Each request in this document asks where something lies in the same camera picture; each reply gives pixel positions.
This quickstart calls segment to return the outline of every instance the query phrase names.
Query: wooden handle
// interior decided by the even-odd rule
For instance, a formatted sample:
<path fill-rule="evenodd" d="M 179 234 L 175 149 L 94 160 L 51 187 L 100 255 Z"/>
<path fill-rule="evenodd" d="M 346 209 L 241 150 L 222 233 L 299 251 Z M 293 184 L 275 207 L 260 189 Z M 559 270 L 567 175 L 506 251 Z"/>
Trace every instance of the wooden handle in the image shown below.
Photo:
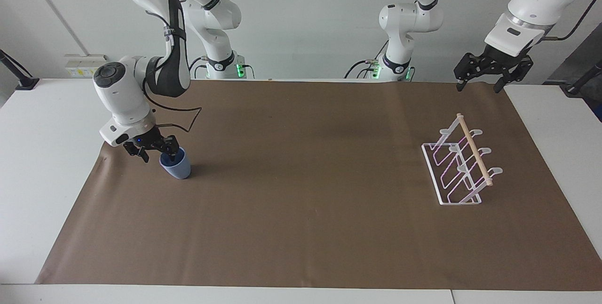
<path fill-rule="evenodd" d="M 466 125 L 466 122 L 464 121 L 464 115 L 462 115 L 462 113 L 458 113 L 458 115 L 456 115 L 456 116 L 458 116 L 458 120 L 460 120 L 460 125 L 462 126 L 462 130 L 464 130 L 464 135 L 466 136 L 468 145 L 470 145 L 470 149 L 473 150 L 473 155 L 475 156 L 475 160 L 477 160 L 477 164 L 479 165 L 479 169 L 481 169 L 481 173 L 483 175 L 483 178 L 485 179 L 485 182 L 487 183 L 487 186 L 492 186 L 493 180 L 491 179 L 491 176 L 487 172 L 487 167 L 485 166 L 485 163 L 483 163 L 483 159 L 481 158 L 481 155 L 479 154 L 479 149 L 477 148 L 477 145 L 475 144 L 473 137 L 470 135 L 470 130 L 468 129 L 468 126 Z"/>

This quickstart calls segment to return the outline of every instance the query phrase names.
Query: white wire rack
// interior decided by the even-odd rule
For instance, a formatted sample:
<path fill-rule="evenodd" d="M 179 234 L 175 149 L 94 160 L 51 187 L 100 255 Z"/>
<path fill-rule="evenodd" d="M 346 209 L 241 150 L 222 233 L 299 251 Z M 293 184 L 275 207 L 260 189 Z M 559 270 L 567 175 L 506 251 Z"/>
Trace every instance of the white wire rack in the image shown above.
<path fill-rule="evenodd" d="M 464 137 L 457 142 L 448 142 L 458 125 L 461 126 Z M 439 133 L 441 133 L 441 137 L 437 143 L 422 144 L 422 151 L 433 179 L 439 204 L 480 204 L 479 193 L 486 186 L 493 186 L 493 176 L 503 173 L 503 169 L 498 167 L 488 169 L 483 162 L 482 157 L 490 154 L 491 149 L 488 147 L 477 148 L 474 140 L 476 136 L 482 135 L 483 131 L 469 130 L 464 116 L 458 113 L 451 126 L 441 129 Z M 442 151 L 443 147 L 446 147 L 449 152 Z M 477 166 L 480 176 L 475 180 L 472 173 Z"/>

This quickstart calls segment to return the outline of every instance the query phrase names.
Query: leather mat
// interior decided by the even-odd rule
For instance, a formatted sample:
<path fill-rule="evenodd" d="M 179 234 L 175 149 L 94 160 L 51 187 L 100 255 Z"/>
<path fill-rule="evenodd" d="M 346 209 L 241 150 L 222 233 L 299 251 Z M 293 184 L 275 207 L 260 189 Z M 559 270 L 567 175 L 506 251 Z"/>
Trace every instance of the leather mat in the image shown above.
<path fill-rule="evenodd" d="M 191 133 L 161 129 L 192 175 L 103 146 L 37 283 L 602 290 L 602 261 L 490 85 L 194 81 L 157 100 L 204 107 Z M 420 145 L 458 112 L 504 173 L 483 204 L 443 207 Z M 159 123 L 193 116 L 157 108 Z"/>

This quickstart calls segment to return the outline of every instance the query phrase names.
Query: table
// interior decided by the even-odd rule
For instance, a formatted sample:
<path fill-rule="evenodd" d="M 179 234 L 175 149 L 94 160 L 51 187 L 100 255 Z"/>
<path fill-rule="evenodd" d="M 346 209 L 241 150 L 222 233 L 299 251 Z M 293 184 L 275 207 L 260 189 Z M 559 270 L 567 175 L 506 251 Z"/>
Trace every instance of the table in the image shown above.
<path fill-rule="evenodd" d="M 602 124 L 557 87 L 510 85 L 506 92 L 602 256 Z M 602 302 L 602 292 L 32 285 L 96 161 L 97 131 L 109 117 L 90 80 L 45 79 L 0 109 L 0 302 Z"/>

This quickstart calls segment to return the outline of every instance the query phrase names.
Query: brown tablecloth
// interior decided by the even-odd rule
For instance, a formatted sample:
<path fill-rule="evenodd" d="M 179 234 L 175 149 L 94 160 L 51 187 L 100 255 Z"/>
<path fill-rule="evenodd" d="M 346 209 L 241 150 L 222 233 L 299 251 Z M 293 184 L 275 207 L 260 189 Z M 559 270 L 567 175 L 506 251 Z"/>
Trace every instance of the brown tablecloth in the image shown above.
<path fill-rule="evenodd" d="M 602 261 L 490 85 L 195 81 L 158 99 L 204 107 L 190 134 L 162 129 L 192 175 L 105 145 L 38 283 L 602 290 Z M 420 145 L 458 112 L 504 173 L 483 204 L 443 207 Z"/>

